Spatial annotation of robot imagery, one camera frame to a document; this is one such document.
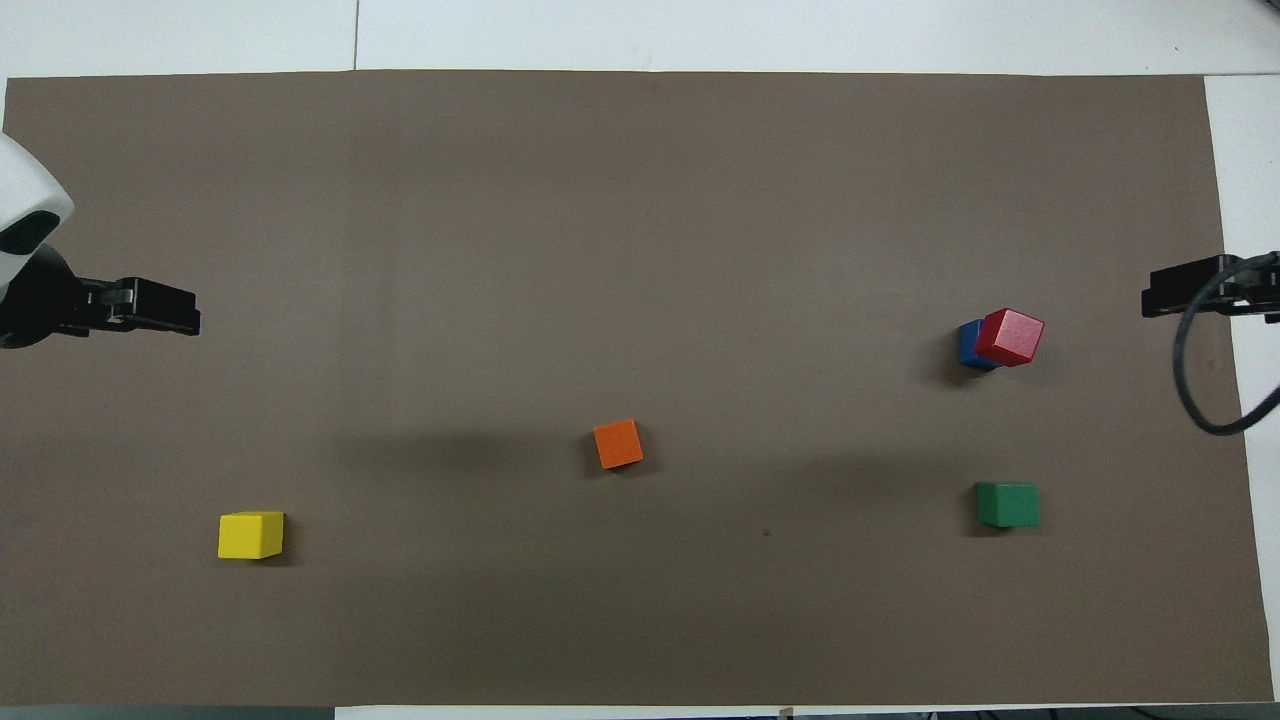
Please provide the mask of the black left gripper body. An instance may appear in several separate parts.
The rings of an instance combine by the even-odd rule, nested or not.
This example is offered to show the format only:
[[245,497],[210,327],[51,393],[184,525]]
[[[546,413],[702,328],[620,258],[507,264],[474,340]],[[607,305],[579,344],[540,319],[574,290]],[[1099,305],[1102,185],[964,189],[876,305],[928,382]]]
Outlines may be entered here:
[[87,337],[93,331],[131,332],[133,322],[110,322],[97,295],[115,291],[115,281],[78,277],[52,246],[37,249],[6,284],[1,304],[1,346],[29,347],[49,336]]

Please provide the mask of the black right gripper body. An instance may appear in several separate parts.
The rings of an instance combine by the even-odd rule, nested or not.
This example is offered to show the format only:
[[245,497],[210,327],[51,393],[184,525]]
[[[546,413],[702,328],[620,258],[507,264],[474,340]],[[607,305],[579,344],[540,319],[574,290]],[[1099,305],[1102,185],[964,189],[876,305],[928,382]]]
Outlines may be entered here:
[[1266,324],[1279,323],[1279,252],[1253,258],[1229,256],[1221,272],[1215,313],[1224,316],[1261,315]]

